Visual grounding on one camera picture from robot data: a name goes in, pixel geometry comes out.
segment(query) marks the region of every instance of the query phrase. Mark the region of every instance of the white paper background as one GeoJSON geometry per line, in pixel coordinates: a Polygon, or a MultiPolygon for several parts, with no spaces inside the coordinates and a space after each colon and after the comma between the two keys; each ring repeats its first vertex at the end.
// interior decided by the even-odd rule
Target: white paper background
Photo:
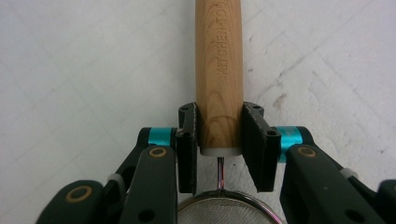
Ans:
{"type": "MultiPolygon", "coordinates": [[[[243,0],[245,99],[302,125],[376,189],[396,178],[396,3],[243,0]]],[[[78,179],[106,181],[147,126],[194,101],[194,1],[0,1],[0,223],[32,223],[78,179]]],[[[226,188],[256,194],[242,158],[226,188]]],[[[216,186],[200,158],[199,190],[216,186]]]]}

